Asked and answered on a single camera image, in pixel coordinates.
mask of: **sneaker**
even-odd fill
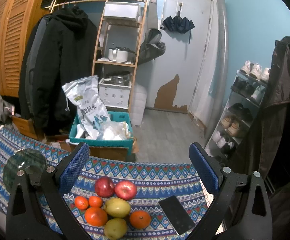
[[[230,89],[232,89],[236,93],[240,93],[240,91],[246,86],[245,80],[240,80],[238,77],[236,77],[234,84],[231,86]]]
[[[240,116],[240,114],[243,112],[244,106],[241,103],[233,104],[228,108],[228,110],[237,116]]]
[[[227,133],[232,137],[237,137],[240,133],[239,122],[234,121],[232,125],[227,129]]]
[[[241,72],[249,75],[249,73],[252,70],[254,63],[250,62],[249,60],[247,60],[244,64],[244,66],[240,69]]]
[[[228,117],[223,118],[222,121],[221,121],[221,126],[224,129],[227,129],[232,124],[232,120],[233,120],[232,116],[228,116]]]
[[[260,80],[262,76],[262,67],[259,64],[255,64],[249,74],[251,77]]]
[[[224,132],[219,132],[217,131],[216,133],[214,133],[213,137],[212,137],[212,140],[215,142],[215,143],[218,143],[218,141],[222,138],[222,136],[224,136]]]
[[[248,108],[243,109],[241,119],[244,120],[245,122],[252,122],[253,121],[253,116],[251,114],[251,111]]]
[[[268,82],[268,78],[269,78],[269,68],[266,67],[264,69],[263,75],[261,77],[261,81],[263,81],[264,83],[267,83]]]
[[[221,153],[223,154],[231,154],[235,150],[235,144],[233,142],[227,142],[221,148]]]
[[[255,92],[251,95],[250,100],[259,105],[262,99],[263,99],[263,91],[261,90],[261,87],[258,86],[255,89]]]
[[[227,143],[226,139],[224,137],[222,137],[218,143],[217,143],[217,146],[218,148],[222,148],[225,144]]]
[[[240,94],[245,98],[250,98],[250,96],[255,92],[255,88],[249,84],[246,83],[245,87],[241,89]]]

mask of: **tile floor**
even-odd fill
[[[191,163],[191,143],[205,145],[204,132],[187,114],[145,109],[143,123],[134,126],[139,152],[137,162]]]

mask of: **blue mesh pad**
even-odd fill
[[[64,195],[72,190],[74,183],[84,168],[88,158],[89,146],[84,144],[60,176],[58,188],[60,194]]]
[[[217,195],[218,188],[218,178],[214,173],[213,169],[208,165],[203,155],[200,153],[199,149],[194,144],[189,147],[189,158],[195,167],[200,179],[202,180],[208,193]]]

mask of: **blue wall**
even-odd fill
[[[282,0],[225,0],[229,26],[229,70],[223,104],[236,71],[246,60],[271,66],[275,40],[290,36],[290,11]]]

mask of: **metal screw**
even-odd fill
[[[232,170],[231,170],[229,167],[224,167],[224,168],[223,168],[223,171],[224,171],[225,173],[230,173]]]
[[[257,177],[257,178],[259,178],[259,177],[261,176],[260,173],[259,173],[258,171],[254,171],[253,174],[254,174],[254,176]]]
[[[23,170],[20,170],[17,172],[17,176],[22,176],[24,174],[24,171]]]
[[[48,173],[51,173],[51,172],[55,171],[55,168],[54,168],[53,166],[49,166],[49,167],[46,169],[46,171],[47,171]]]

